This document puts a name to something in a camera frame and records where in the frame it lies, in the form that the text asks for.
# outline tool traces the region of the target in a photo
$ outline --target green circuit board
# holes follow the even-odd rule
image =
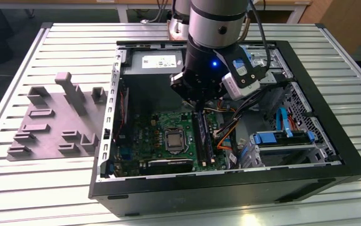
[[[216,114],[206,114],[210,131],[218,129]],[[179,128],[185,134],[186,150],[179,154],[171,154],[166,150],[165,131],[169,128]],[[126,176],[139,176],[139,161],[150,159],[187,158],[194,162],[193,171],[222,170],[225,168],[224,152],[216,155],[214,163],[202,166],[198,163],[197,145],[191,122],[191,113],[158,113],[153,115],[138,115],[134,120],[133,146],[126,153],[127,161],[123,161]]]

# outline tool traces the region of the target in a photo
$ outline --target power supply label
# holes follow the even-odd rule
[[[158,55],[158,56],[143,56],[142,68],[170,68],[177,67],[175,55]]]

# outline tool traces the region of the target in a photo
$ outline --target white table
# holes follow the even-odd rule
[[[288,19],[288,24],[297,24],[302,17],[306,4],[302,5],[269,5],[266,11],[292,11]],[[28,16],[32,16],[32,11],[28,9],[117,9],[121,23],[129,23],[129,9],[158,9],[157,4],[43,4],[43,3],[0,3],[0,9],[27,9]],[[264,10],[264,6],[257,6],[258,10]]]
[[[361,69],[326,29],[266,24],[270,40],[288,40],[361,154]],[[31,86],[62,92],[54,74],[72,73],[82,91],[109,87],[118,40],[167,40],[166,24],[54,24],[42,28],[0,103],[0,226],[74,225],[361,225],[361,180],[285,204],[118,219],[87,198],[93,157],[6,160]],[[249,40],[260,39],[252,25]]]

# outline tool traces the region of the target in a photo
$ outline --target gray base plate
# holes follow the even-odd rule
[[[94,152],[87,152],[80,145],[80,138],[64,140],[62,137],[63,131],[76,130],[79,134],[85,134],[91,141],[93,135],[97,134],[101,140],[101,132],[103,128],[103,118],[106,112],[106,103],[95,104],[91,97],[91,92],[85,92],[85,107],[87,115],[79,116],[71,104],[68,104],[64,93],[51,93],[50,97],[44,97],[47,103],[42,106],[30,105],[23,123],[18,133],[23,133],[23,127],[27,125],[48,124],[48,131],[34,131],[31,134],[35,136],[32,141],[14,141],[11,148],[26,146],[30,153],[23,153],[15,156],[8,154],[8,161],[24,161],[39,159],[56,159],[56,158],[74,158],[94,156]],[[30,117],[34,110],[52,109],[54,115],[44,117]],[[58,150],[59,145],[75,143],[78,150],[64,155]]]

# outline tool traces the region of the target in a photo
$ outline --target silver cylinder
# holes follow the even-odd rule
[[[175,1],[175,11],[190,15],[191,13],[191,0],[177,0]]]
[[[191,0],[194,6],[203,12],[232,16],[246,11],[248,0]]]
[[[187,40],[189,24],[183,24],[181,20],[171,18],[169,31],[170,31],[170,40]]]
[[[199,45],[225,48],[238,40],[248,0],[191,0],[189,33]]]
[[[237,42],[244,17],[236,21],[216,21],[202,17],[191,11],[189,34],[193,40],[209,48],[224,48]],[[226,27],[226,34],[218,32],[221,27]]]

